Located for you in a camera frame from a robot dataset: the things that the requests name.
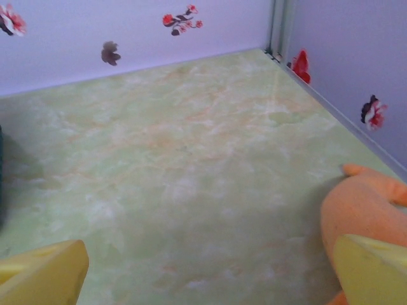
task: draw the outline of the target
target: plush toy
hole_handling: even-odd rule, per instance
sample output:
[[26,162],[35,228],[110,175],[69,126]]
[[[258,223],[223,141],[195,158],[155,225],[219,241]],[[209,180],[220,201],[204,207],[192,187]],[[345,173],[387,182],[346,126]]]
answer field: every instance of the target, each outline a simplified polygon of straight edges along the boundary
[[[355,164],[342,169],[350,177],[339,183],[321,206],[322,241],[333,268],[333,248],[344,234],[407,247],[407,215],[391,204],[407,207],[407,185]],[[328,304],[348,302],[342,291]]]

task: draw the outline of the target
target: green floor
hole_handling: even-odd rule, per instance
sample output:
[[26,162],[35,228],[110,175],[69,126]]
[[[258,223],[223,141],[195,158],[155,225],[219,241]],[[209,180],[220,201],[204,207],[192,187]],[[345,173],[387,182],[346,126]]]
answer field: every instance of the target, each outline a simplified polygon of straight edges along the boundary
[[79,305],[323,304],[339,165],[390,170],[260,50],[1,99],[5,257],[80,238]]

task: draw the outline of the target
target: white wall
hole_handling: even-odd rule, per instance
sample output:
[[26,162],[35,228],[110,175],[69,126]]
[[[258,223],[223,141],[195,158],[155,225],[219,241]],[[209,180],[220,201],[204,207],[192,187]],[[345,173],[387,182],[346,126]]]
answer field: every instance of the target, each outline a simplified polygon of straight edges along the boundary
[[[289,48],[305,48],[311,86],[407,166],[407,1],[298,0]],[[370,95],[389,106],[381,130],[360,114]]]
[[[10,0],[27,22],[24,37],[0,32],[0,96],[182,62],[266,48],[272,1]],[[174,37],[164,14],[194,4],[201,29]],[[100,59],[105,41],[119,44],[116,67]]]

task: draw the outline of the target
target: stuffed animal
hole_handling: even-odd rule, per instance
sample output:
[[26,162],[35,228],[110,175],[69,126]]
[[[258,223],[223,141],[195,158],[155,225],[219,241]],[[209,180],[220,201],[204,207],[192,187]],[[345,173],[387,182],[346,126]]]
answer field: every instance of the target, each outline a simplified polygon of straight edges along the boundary
[[[344,234],[407,247],[407,215],[392,205],[407,207],[407,185],[355,164],[342,170],[349,178],[332,189],[321,206],[322,242],[333,268],[333,248]],[[346,304],[343,291],[328,303]]]

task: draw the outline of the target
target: wall decal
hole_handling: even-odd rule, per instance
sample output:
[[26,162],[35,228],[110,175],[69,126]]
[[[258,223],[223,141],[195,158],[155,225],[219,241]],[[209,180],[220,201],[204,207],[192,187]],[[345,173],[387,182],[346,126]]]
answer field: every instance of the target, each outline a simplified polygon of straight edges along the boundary
[[197,7],[190,4],[187,6],[185,14],[177,15],[175,17],[173,17],[171,14],[166,14],[163,17],[163,25],[172,29],[171,35],[178,36],[180,33],[184,33],[188,29],[202,27],[203,22],[201,20],[198,20],[195,23],[192,22],[194,17],[191,15],[197,13]]
[[307,84],[311,83],[311,75],[308,73],[308,56],[307,51],[301,50],[297,57],[293,58],[293,64],[287,64],[297,76],[299,76]]
[[0,29],[9,36],[24,36],[27,32],[26,23],[14,12],[12,5],[0,5]]
[[370,102],[365,103],[362,108],[361,121],[366,124],[368,130],[375,131],[383,126],[383,112],[387,109],[387,105],[383,105],[376,96],[370,97]]
[[102,60],[109,65],[117,65],[116,61],[121,58],[117,53],[118,44],[113,41],[107,41],[103,44],[103,50],[101,53]]

